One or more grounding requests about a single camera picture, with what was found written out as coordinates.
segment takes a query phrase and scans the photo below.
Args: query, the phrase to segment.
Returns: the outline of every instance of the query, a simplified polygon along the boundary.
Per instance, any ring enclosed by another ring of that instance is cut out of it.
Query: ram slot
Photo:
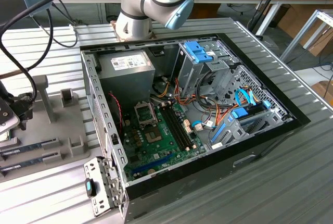
[[[172,136],[178,144],[181,151],[185,150],[187,147],[191,147],[191,141],[188,138],[183,126],[179,123],[176,118],[174,111],[171,108],[162,108],[161,114],[171,131]]]

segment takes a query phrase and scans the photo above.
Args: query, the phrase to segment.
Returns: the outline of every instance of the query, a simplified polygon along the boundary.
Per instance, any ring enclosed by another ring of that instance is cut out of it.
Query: aluminum extrusion table
[[[284,61],[290,55],[290,53],[294,50],[296,45],[300,42],[306,32],[311,28],[311,26],[317,21],[321,20],[322,24],[318,27],[318,29],[313,33],[313,35],[308,39],[308,41],[304,44],[303,48],[308,49],[312,46],[313,42],[318,38],[319,34],[325,30],[327,26],[333,27],[333,10],[332,9],[317,9],[313,12],[312,16],[308,19],[308,21],[304,24],[300,32],[295,36],[295,38],[288,45],[286,50],[280,56],[280,60]]]
[[[132,223],[314,223],[333,219],[333,109],[317,96],[241,24],[229,18],[189,20],[177,31],[153,24],[158,38],[226,33],[292,101],[311,123],[269,155]],[[108,25],[78,27],[79,44],[115,42]],[[58,41],[72,43],[67,27],[55,29]],[[4,44],[24,66],[38,59],[48,37],[40,29],[11,30]],[[15,69],[2,54],[0,72]],[[31,71],[48,76],[50,95],[72,88],[80,97],[91,156],[88,159],[0,183],[2,223],[121,223],[117,210],[94,218],[84,185],[83,166],[100,155],[84,92],[79,46],[53,44]],[[29,90],[22,75],[4,80],[14,94]]]

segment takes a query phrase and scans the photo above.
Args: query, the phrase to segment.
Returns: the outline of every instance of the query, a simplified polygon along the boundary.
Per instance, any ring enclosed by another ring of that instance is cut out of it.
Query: expansion slot bracket
[[[95,216],[100,216],[124,202],[124,191],[116,167],[111,167],[111,160],[95,157],[84,164],[85,186],[91,198]]]

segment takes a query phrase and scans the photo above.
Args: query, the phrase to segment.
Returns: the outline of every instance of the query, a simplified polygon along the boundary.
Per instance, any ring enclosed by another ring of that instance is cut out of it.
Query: green motherboard
[[[192,131],[190,133],[185,131],[186,126],[183,122],[187,118],[181,105],[175,103],[169,110],[174,114],[173,117],[178,120],[176,124],[183,128],[182,131],[186,133],[191,143],[186,148],[180,144],[179,136],[174,138],[170,128],[174,128],[175,124],[168,126],[168,119],[165,119],[165,115],[162,116],[162,108],[156,106],[153,109],[158,120],[157,124],[146,125],[143,129],[139,127],[134,111],[125,114],[127,121],[124,127],[123,147],[129,159],[129,163],[125,166],[125,173],[129,180],[138,179],[206,152],[200,139]],[[142,112],[142,114],[145,119],[149,119],[149,116],[146,116],[147,113]]]

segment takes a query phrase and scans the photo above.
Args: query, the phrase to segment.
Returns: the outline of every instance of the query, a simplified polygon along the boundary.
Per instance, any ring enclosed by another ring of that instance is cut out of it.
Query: power supply label
[[[116,57],[111,59],[111,63],[115,70],[130,69],[147,65],[144,57],[141,55]]]

